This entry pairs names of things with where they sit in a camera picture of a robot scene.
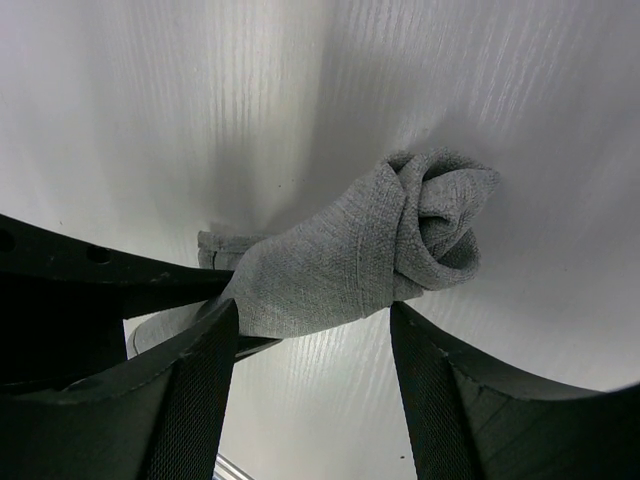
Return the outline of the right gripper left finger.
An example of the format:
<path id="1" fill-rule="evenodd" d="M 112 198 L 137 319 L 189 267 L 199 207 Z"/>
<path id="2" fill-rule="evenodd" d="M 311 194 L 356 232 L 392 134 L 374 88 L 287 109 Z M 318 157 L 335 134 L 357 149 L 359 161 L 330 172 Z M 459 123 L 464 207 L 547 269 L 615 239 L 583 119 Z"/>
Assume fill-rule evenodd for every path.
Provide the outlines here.
<path id="1" fill-rule="evenodd" d="M 131 360 L 1 399 L 4 479 L 209 479 L 238 343 L 232 301 Z"/>

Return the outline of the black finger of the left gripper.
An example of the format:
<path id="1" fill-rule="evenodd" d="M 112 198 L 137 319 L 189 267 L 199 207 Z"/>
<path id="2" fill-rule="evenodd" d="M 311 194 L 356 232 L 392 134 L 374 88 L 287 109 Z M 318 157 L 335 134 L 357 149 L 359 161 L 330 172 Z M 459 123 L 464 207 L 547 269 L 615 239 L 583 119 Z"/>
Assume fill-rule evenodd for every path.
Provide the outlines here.
<path id="1" fill-rule="evenodd" d="M 70 385 L 109 369 L 155 377 L 125 360 L 123 323 L 208 300 L 228 271 L 184 267 L 1 218 L 1 382 Z"/>

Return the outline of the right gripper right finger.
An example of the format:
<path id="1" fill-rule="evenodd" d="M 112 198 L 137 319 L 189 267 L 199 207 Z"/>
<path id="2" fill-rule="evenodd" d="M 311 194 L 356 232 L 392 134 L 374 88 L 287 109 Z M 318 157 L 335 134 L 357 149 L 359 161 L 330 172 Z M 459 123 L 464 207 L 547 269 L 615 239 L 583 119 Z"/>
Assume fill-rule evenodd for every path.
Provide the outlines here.
<path id="1" fill-rule="evenodd" d="M 390 308 L 394 363 L 420 479 L 636 479 L 639 387 L 540 377 Z"/>

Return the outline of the grey cloth napkin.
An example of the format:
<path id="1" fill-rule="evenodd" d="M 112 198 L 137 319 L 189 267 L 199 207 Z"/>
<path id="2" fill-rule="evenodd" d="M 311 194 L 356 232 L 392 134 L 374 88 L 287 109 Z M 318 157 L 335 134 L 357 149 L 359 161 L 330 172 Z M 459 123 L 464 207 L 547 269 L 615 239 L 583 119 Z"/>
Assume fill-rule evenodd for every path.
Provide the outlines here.
<path id="1" fill-rule="evenodd" d="M 287 339 L 464 284 L 480 264 L 472 223 L 499 181 L 494 169 L 445 149 L 400 152 L 282 233 L 202 231 L 200 266 L 230 271 L 230 282 L 203 304 L 144 321 L 127 353 L 182 333 L 226 300 L 237 305 L 241 335 Z"/>

